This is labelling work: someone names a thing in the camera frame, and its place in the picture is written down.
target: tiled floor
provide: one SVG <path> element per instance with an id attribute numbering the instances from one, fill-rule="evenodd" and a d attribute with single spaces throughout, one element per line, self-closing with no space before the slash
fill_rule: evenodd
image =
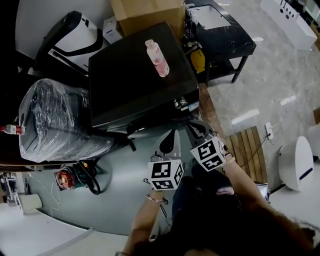
<path id="1" fill-rule="evenodd" d="M 260 0 L 219 2 L 252 38 L 263 39 L 256 42 L 253 55 L 235 83 L 231 84 L 232 77 L 227 76 L 209 84 L 208 91 L 225 135 L 257 126 L 263 139 L 266 135 L 264 124 L 278 122 L 285 106 L 281 103 L 287 102 L 283 99 L 296 98 L 288 103 L 280 123 L 273 128 L 272 142 L 277 145 L 267 140 L 262 146 L 268 182 L 274 188 L 281 183 L 279 148 L 298 136 L 305 136 L 309 127 L 315 124 L 312 110 L 320 107 L 320 52 L 315 45 L 312 51 L 295 49 L 284 32 L 260 8 Z M 232 124 L 234 118 L 251 110 L 259 114 Z"/>

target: wooden pallet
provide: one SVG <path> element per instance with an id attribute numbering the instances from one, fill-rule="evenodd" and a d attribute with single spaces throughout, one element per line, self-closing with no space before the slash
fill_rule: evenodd
<path id="1" fill-rule="evenodd" d="M 228 151 L 236 162 L 254 181 L 268 183 L 266 162 L 256 126 L 237 132 L 226 138 Z"/>

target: dark pants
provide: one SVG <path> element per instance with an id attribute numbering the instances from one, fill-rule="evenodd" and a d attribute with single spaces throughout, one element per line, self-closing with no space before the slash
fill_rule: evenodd
<path id="1" fill-rule="evenodd" d="M 176 213 L 197 195 L 215 195 L 219 189 L 231 187 L 230 180 L 225 175 L 215 169 L 207 172 L 199 164 L 192 168 L 192 176 L 183 177 L 175 191 L 172 204 L 173 219 Z"/>

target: person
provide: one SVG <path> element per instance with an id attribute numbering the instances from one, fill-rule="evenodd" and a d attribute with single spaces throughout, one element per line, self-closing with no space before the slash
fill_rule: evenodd
<path id="1" fill-rule="evenodd" d="M 225 159 L 224 173 L 207 172 L 196 164 L 193 177 L 181 179 L 173 197 L 172 228 L 154 241 L 150 236 L 164 193 L 152 190 L 134 218 L 121 254 L 314 255 L 315 232 L 274 210 L 235 158 L 227 153 Z"/>

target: plastic-wrapped machine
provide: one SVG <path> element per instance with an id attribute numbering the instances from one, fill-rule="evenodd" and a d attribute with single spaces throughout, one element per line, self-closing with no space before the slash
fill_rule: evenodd
<path id="1" fill-rule="evenodd" d="M 106 153 L 114 138 L 93 132 L 88 91 L 51 79 L 34 83 L 19 108 L 22 158 L 42 161 L 79 161 Z"/>

